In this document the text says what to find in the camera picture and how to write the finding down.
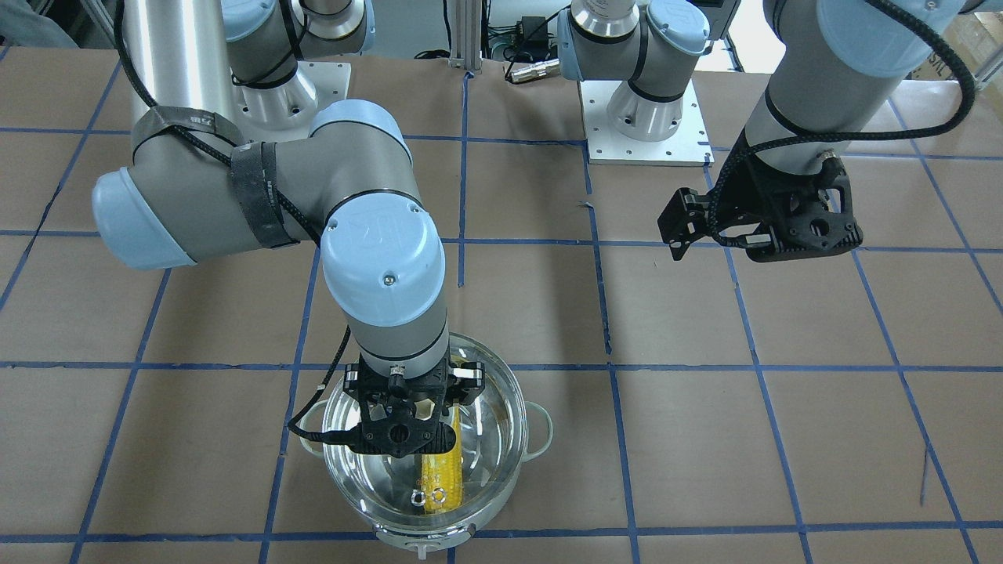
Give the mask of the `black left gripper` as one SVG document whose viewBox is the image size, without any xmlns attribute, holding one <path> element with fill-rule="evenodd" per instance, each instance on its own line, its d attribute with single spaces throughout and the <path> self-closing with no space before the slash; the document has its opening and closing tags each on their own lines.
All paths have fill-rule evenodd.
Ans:
<svg viewBox="0 0 1003 564">
<path fill-rule="evenodd" d="M 779 146 L 765 142 L 753 153 L 741 133 L 707 195 L 680 188 L 670 197 L 657 227 L 674 261 L 709 236 L 756 262 L 835 256 L 862 244 L 841 158 L 817 158 L 813 174 L 788 174 L 764 161 Z"/>
</svg>

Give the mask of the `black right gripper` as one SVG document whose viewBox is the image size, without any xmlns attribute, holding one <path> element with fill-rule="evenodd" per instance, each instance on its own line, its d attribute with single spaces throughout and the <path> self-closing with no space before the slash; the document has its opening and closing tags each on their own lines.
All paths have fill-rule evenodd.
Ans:
<svg viewBox="0 0 1003 564">
<path fill-rule="evenodd" d="M 358 402 L 360 421 L 342 432 L 342 443 L 371 456 L 445 454 L 455 444 L 449 410 L 469 406 L 484 388 L 486 365 L 480 361 L 441 358 L 416 378 L 405 378 L 402 367 L 383 376 L 364 361 L 350 364 L 342 389 Z"/>
</svg>

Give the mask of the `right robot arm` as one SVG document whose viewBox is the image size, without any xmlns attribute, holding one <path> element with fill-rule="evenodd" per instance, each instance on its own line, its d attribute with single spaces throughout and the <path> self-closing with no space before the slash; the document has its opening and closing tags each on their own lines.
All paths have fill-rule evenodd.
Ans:
<svg viewBox="0 0 1003 564">
<path fill-rule="evenodd" d="M 359 454 L 444 454 L 452 407 L 483 376 L 449 357 L 447 253 L 392 115 L 364 99 L 291 101 L 276 124 L 243 89 L 301 78 L 304 24 L 287 1 L 118 1 L 112 43 L 135 93 L 129 165 L 101 175 L 91 210 L 105 246 L 136 270 L 315 244 L 360 351 L 347 431 L 302 439 Z M 248 117 L 243 113 L 248 110 Z"/>
</svg>

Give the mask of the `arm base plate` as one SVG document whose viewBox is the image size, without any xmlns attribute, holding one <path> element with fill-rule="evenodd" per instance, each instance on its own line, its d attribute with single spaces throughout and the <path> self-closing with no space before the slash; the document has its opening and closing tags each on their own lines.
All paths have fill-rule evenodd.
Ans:
<svg viewBox="0 0 1003 564">
<path fill-rule="evenodd" d="M 232 118 L 250 142 L 290 142 L 310 135 L 312 119 L 334 101 L 346 99 L 352 74 L 348 62 L 301 61 L 290 80 L 271 89 L 237 86 Z"/>
<path fill-rule="evenodd" d="M 680 99 L 642 99 L 628 83 L 580 83 L 588 160 L 607 165 L 702 167 L 714 161 L 712 144 L 692 83 Z"/>
</svg>

